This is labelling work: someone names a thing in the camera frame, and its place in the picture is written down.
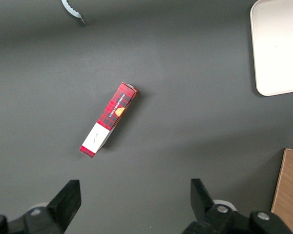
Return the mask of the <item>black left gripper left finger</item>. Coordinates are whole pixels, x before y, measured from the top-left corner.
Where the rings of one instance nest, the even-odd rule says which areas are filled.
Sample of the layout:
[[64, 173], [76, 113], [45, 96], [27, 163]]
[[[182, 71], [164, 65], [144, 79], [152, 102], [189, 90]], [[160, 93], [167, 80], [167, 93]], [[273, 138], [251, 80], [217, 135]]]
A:
[[79, 180], [70, 180], [46, 205], [30, 209], [25, 215], [27, 234], [63, 234], [81, 206]]

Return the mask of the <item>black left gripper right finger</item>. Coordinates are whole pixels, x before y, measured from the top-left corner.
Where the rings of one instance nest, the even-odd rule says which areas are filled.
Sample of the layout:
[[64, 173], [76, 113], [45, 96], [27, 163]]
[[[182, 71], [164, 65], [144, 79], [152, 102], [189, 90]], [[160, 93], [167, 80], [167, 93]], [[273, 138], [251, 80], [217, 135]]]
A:
[[228, 234], [233, 226], [233, 210], [216, 204], [200, 179], [190, 183], [190, 203], [196, 221], [183, 231], [185, 234]]

